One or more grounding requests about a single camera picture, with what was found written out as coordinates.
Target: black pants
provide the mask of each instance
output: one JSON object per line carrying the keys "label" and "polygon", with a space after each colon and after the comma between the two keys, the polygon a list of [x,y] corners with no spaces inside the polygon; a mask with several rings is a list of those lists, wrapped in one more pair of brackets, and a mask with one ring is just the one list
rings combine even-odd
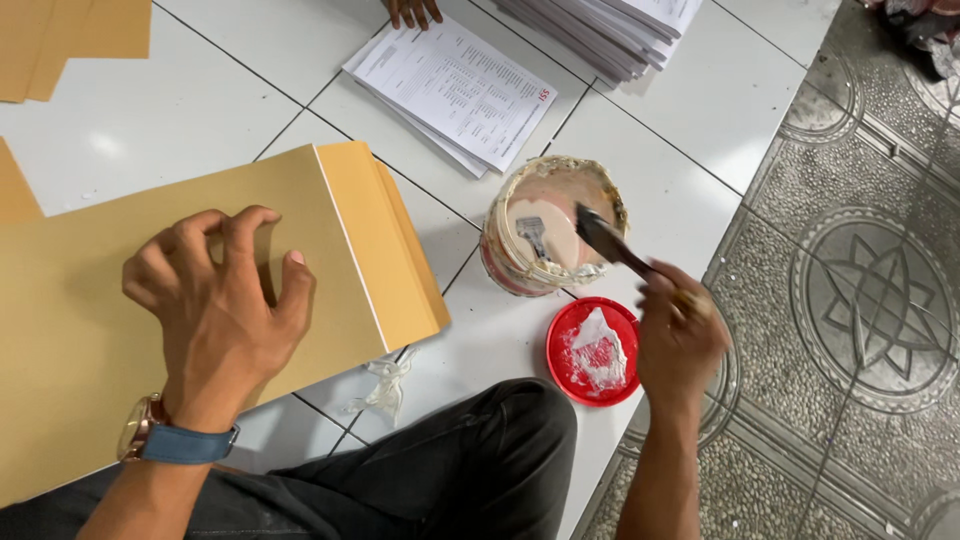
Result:
{"label": "black pants", "polygon": [[[553,539],[576,429],[552,383],[507,380],[362,450],[263,476],[211,471],[186,536]],[[0,538],[73,538],[120,470],[0,510]]]}

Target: red lid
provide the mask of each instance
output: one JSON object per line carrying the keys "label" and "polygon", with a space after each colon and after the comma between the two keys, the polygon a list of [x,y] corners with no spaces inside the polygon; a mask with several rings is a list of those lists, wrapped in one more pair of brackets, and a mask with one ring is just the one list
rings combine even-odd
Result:
{"label": "red lid", "polygon": [[[622,378],[617,376],[619,370],[609,369],[616,354],[608,338],[581,346],[576,351],[572,348],[581,325],[598,307],[603,311],[607,326],[620,339],[627,364]],[[636,376],[638,345],[636,316],[613,300],[592,296],[567,304],[553,318],[546,333],[546,361],[553,379],[567,396],[584,405],[616,405],[640,386],[640,379]]]}

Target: wristwatch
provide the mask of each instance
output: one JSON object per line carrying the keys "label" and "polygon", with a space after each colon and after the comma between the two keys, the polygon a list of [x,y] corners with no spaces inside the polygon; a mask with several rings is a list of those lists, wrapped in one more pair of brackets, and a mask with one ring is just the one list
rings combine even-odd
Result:
{"label": "wristwatch", "polygon": [[182,465],[210,463],[227,457],[240,434],[233,425],[223,433],[201,433],[170,426],[163,401],[151,394],[133,406],[117,444],[119,461],[162,461]]}

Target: paste bucket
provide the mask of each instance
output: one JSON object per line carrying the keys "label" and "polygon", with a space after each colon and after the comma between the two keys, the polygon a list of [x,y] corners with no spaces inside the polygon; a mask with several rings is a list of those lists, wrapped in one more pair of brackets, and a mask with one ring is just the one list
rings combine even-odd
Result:
{"label": "paste bucket", "polygon": [[509,223],[507,218],[508,209],[522,200],[548,201],[563,212],[570,228],[576,224],[576,203],[580,202],[624,234],[627,211],[603,165],[569,156],[528,161],[511,175],[493,201],[480,238],[480,255],[491,279],[517,296],[542,296],[604,275],[604,260],[578,237],[567,246],[574,250],[576,264],[537,260],[529,241],[517,237],[516,222]]}

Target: person's hand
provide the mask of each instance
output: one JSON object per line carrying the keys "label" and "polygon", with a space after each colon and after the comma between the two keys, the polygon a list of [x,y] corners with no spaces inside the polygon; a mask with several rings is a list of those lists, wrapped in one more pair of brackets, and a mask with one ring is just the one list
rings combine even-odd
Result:
{"label": "person's hand", "polygon": [[699,282],[671,264],[655,260],[651,266],[657,272],[639,289],[644,298],[637,304],[643,320],[636,375],[652,416],[689,413],[699,420],[700,401],[730,345],[730,335],[716,308],[706,319],[685,318],[673,305],[676,287],[709,299]]}
{"label": "person's hand", "polygon": [[394,23],[394,28],[400,29],[400,18],[403,17],[404,22],[407,23],[407,28],[414,28],[414,17],[417,18],[417,23],[420,24],[421,30],[426,30],[429,28],[427,24],[426,12],[423,11],[424,6],[426,7],[426,12],[429,12],[433,16],[434,22],[444,22],[444,16],[440,14],[440,10],[437,9],[436,0],[387,0],[387,7],[390,10],[390,20]]}
{"label": "person's hand", "polygon": [[[124,293],[163,327],[163,405],[174,426],[229,430],[309,328],[315,280],[303,255],[284,256],[276,308],[264,299],[253,261],[253,233],[279,219],[263,207],[233,217],[203,211],[164,229],[124,263]],[[210,256],[214,233],[224,236],[222,263]]]}

